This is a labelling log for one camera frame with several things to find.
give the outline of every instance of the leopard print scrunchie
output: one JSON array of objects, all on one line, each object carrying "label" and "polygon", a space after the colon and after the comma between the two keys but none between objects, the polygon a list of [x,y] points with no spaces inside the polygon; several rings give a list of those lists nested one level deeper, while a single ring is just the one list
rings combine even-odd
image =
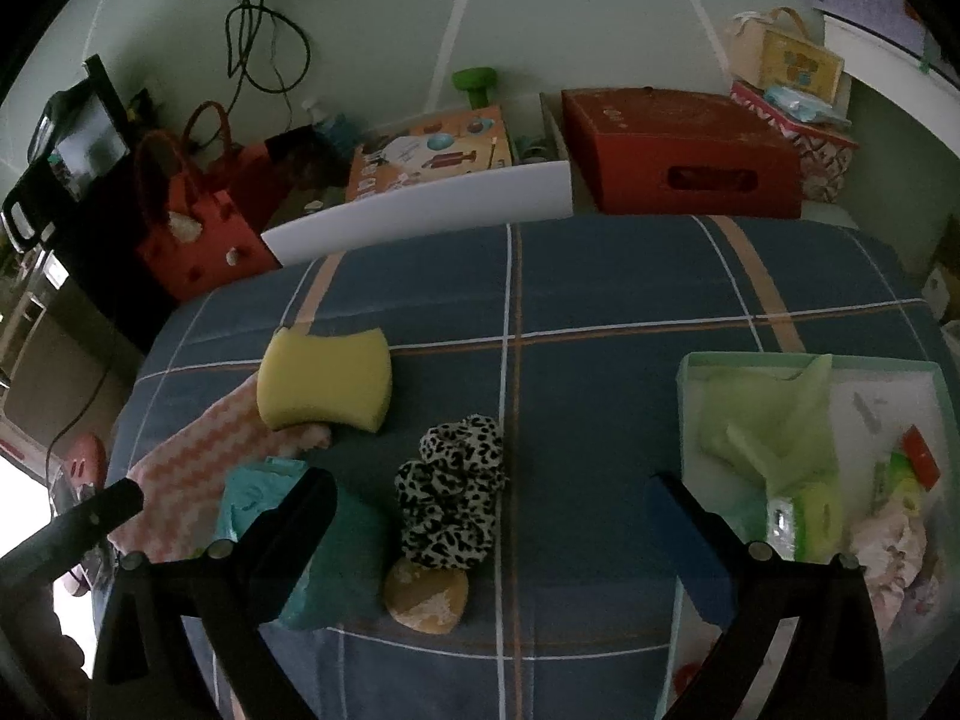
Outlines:
[{"label": "leopard print scrunchie", "polygon": [[481,415],[438,425],[419,451],[394,482],[403,554],[426,568],[472,568],[493,547],[496,493],[507,484],[500,426]]}]

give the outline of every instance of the teal plastic package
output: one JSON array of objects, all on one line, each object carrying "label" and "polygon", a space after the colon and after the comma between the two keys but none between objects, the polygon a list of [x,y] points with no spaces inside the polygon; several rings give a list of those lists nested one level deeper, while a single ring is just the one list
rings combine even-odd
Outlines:
[{"label": "teal plastic package", "polygon": [[[280,504],[306,469],[299,460],[268,458],[230,471],[215,538],[238,541],[261,512]],[[280,622],[304,630],[378,615],[388,533],[387,517],[338,485],[333,522],[296,582]]]}]

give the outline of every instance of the green dumbbell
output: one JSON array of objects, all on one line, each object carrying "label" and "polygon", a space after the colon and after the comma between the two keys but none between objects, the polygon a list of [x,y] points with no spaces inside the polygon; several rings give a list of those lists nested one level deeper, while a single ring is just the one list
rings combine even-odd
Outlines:
[{"label": "green dumbbell", "polygon": [[490,105],[487,90],[491,86],[496,86],[496,70],[493,68],[467,68],[466,70],[459,70],[450,76],[450,80],[453,81],[453,86],[456,90],[467,93],[470,100],[470,107],[473,110],[486,108]]}]

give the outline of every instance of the yellow sponge package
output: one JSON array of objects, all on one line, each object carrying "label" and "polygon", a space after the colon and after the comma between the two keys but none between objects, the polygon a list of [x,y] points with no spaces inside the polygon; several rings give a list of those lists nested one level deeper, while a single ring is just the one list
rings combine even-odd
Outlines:
[{"label": "yellow sponge package", "polygon": [[260,364],[256,405],[272,430],[336,422],[376,433],[391,389],[390,348],[379,328],[332,338],[284,328]]}]

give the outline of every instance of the shelf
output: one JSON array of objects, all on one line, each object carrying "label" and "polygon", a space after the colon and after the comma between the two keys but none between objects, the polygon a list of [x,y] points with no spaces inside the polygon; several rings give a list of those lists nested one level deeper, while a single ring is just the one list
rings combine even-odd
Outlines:
[{"label": "shelf", "polygon": [[960,157],[960,89],[935,68],[877,35],[824,14],[824,45],[844,60],[844,71],[923,124]]}]

